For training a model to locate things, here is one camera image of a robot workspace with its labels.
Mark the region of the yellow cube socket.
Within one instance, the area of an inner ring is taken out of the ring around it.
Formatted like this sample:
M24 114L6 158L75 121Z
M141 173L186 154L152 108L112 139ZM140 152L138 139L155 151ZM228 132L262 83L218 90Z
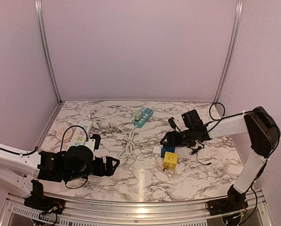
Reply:
M178 162L178 155L176 153L165 152L163 167L169 170L175 170Z

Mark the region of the green usb charger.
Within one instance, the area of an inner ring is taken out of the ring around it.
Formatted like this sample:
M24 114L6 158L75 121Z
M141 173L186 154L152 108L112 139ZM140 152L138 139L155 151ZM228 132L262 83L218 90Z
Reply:
M142 112L138 111L135 115L134 115L134 120L135 121L139 121L142 118Z

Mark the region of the aluminium frame post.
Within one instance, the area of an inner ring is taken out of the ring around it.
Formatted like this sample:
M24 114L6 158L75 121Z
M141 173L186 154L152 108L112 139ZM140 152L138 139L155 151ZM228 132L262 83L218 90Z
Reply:
M56 81L56 77L55 77L55 73L54 73L54 69L53 69L53 64L52 64L52 60L50 57L48 39L47 39L46 31L45 31L45 22L44 22L42 1L35 0L34 4L35 4L37 23L38 23L39 32L40 32L42 49L43 49L43 53L44 53L44 59L45 59L46 67L48 70L52 90L53 90L57 104L61 105L62 99L60 96L60 92L58 90L58 85L57 85L57 81Z
M213 100L214 103L218 102L220 100L224 86L225 86L225 82L228 78L231 61L232 61L233 54L236 49L236 45L237 45L237 41L238 41L238 37L239 37L243 7L244 7L244 0L237 0L229 46L228 46L225 62L223 65L220 81L218 83L217 90L216 90L216 93L214 96L214 100Z

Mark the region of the white usb charger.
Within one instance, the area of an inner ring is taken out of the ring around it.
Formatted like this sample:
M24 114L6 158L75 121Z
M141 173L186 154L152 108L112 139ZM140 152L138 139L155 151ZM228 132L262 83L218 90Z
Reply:
M161 151L162 151L162 147L160 147L160 146L155 146L154 148L153 148L153 151L152 151L152 155L153 156L157 156L157 157L160 157L161 156Z

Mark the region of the blue cube socket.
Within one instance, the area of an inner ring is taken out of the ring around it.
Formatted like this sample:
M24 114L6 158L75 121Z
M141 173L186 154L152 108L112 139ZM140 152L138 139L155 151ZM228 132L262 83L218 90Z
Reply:
M164 158L166 152L175 153L175 147L163 145L161 149L161 158Z

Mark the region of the white multicolour power strip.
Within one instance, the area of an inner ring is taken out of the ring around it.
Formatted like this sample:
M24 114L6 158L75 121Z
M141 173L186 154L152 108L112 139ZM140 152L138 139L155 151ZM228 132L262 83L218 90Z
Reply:
M87 136L90 135L90 130L92 129L91 121L82 120L79 122L78 125L84 128L84 130L87 132ZM76 127L76 130L70 141L70 146L85 145L87 139L84 130L81 129L80 127Z

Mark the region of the right aluminium frame post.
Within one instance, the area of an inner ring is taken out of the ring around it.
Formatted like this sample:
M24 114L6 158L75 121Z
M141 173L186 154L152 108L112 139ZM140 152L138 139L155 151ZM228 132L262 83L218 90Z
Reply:
M237 0L229 46L228 46L225 62L223 65L220 81L218 83L217 90L216 90L216 93L214 96L214 100L213 100L214 103L218 102L220 100L224 86L225 86L225 82L228 78L231 61L232 61L233 54L236 49L236 45L237 45L237 41L238 41L238 37L239 37L243 7L244 7L244 0Z

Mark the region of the left aluminium frame post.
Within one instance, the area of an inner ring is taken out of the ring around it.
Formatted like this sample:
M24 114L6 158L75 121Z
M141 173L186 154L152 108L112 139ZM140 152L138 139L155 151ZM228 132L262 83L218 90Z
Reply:
M46 67L48 70L52 90L53 90L57 104L61 105L62 99L60 96L60 92L58 90L58 85L57 85L57 81L56 81L56 77L55 77L55 73L54 73L54 69L53 69L53 64L52 64L52 60L50 57L48 39L47 39L46 31L45 31L45 22L44 22L42 1L35 0L34 4L35 4L37 23L38 23L39 32L40 32L42 49L43 49L43 53L44 53L44 59L45 59Z

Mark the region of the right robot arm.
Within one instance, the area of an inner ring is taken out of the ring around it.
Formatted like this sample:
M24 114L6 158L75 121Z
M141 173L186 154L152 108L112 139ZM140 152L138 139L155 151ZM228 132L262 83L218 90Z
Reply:
M233 115L222 115L204 123L196 110L182 114L185 130L180 130L173 118L168 120L172 131L167 132L160 144L168 147L193 148L196 143L212 139L247 135L251 152L243 170L230 187L223 207L228 211L235 210L245 199L247 191L262 175L269 158L277 149L281 131L273 117L261 106Z

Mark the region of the teal power strip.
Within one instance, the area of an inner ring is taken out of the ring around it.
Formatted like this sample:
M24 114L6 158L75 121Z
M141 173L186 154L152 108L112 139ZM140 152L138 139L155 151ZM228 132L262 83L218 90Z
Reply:
M141 129L147 122L148 120L152 117L153 115L153 110L149 108L148 114L142 116L142 118L139 121L133 121L133 128L129 132L125 132L123 129L120 129L117 127L117 129L123 133L124 135L124 140L126 141L126 145L124 149L121 151L121 153L118 155L119 158L133 158L134 157L134 135L135 135L135 130L136 129Z

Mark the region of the black power adapter with cable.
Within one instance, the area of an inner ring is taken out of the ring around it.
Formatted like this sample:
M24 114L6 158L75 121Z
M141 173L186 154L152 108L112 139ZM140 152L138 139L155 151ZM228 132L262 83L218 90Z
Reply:
M196 160L197 160L197 162L198 162L199 164L208 166L208 165L211 165L212 163L211 163L211 162L209 162L209 163L202 163L202 162L200 162L199 159L198 159L198 153L199 153L199 151L202 150L202 149L204 149L204 148L205 148L205 146L204 146L203 144L201 144L200 146L198 146L198 147L196 147L196 148L195 148L195 147L189 147L189 149L191 149L189 155L196 155Z

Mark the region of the pink round socket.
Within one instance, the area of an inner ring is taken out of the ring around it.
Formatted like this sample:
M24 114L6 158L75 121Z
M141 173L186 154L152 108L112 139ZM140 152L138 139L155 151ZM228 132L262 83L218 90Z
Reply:
M70 128L69 130L67 130L67 128L60 128L56 131L56 138L60 141L62 141L62 138L63 138L63 135L65 134L64 136L64 142L67 143L69 142L72 137L73 137L73 129Z

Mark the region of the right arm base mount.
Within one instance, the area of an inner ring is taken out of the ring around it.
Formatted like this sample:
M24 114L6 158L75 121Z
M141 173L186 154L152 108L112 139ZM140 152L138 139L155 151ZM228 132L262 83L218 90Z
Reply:
M246 199L243 199L240 202L229 202L228 198L222 198L210 200L205 204L205 208L209 211L211 216L235 212L246 209L247 207L248 202Z

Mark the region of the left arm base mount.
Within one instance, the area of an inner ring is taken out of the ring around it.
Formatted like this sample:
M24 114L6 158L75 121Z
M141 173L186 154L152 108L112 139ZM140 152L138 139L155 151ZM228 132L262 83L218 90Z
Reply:
M44 213L48 213L50 210L56 207L56 209L52 210L52 212L62 214L65 200L48 196L36 197L32 195L28 198L25 198L24 205L36 210L40 210Z

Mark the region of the light blue usb charger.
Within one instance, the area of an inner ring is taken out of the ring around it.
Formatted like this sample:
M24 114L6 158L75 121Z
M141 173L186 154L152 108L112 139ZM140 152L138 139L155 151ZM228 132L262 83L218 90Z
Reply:
M142 116L148 114L148 111L149 111L149 108L143 107L143 108L140 109L140 112L142 113Z

